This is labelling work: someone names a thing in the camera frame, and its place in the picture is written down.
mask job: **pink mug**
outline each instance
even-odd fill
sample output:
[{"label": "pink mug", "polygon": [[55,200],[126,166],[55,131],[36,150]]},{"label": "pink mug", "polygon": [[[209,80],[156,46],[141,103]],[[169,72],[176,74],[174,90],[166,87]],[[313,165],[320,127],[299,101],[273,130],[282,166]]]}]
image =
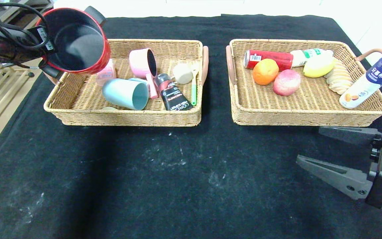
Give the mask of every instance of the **pink mug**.
[{"label": "pink mug", "polygon": [[154,85],[154,77],[157,75],[156,59],[150,48],[133,50],[129,53],[129,64],[132,72],[138,78],[146,78],[150,85],[150,98],[158,97]]}]

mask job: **white wall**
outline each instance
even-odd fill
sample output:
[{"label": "white wall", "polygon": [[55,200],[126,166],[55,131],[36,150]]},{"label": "white wall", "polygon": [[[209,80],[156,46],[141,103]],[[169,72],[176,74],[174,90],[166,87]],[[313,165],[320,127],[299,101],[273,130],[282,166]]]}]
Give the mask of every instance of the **white wall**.
[{"label": "white wall", "polygon": [[[78,9],[89,5],[106,18],[317,15],[333,18],[362,53],[382,48],[382,0],[57,0],[54,4]],[[374,53],[367,60],[374,64],[380,57]]]}]

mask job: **black tube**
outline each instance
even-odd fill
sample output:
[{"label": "black tube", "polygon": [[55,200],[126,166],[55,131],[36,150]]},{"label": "black tube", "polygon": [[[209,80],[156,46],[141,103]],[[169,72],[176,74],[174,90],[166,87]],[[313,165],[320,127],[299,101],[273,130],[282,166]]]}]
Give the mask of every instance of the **black tube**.
[{"label": "black tube", "polygon": [[187,98],[185,98],[167,74],[163,73],[158,75],[155,78],[155,83],[163,99],[166,110],[186,111],[193,108],[191,103],[189,103]]}]

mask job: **black tablecloth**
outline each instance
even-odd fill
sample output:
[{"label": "black tablecloth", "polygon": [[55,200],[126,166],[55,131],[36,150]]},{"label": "black tablecloth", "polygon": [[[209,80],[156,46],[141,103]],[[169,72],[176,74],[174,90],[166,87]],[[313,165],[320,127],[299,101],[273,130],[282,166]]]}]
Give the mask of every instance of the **black tablecloth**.
[{"label": "black tablecloth", "polygon": [[[231,118],[231,39],[334,40],[359,54],[334,20],[112,18],[104,30],[207,45],[203,119],[188,128],[65,126],[42,109],[53,86],[40,76],[0,135],[0,238],[382,238],[382,210],[295,163],[303,154],[367,171],[368,147],[317,127]],[[382,117],[371,127],[382,130]]]}]

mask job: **blue label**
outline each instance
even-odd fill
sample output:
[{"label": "blue label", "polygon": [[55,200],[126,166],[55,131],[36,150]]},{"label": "blue label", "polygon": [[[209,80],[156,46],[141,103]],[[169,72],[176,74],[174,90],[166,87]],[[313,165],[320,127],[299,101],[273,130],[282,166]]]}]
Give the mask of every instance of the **blue label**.
[{"label": "blue label", "polygon": [[382,62],[381,59],[373,65],[367,72],[366,78],[375,84],[379,84],[382,86]]}]

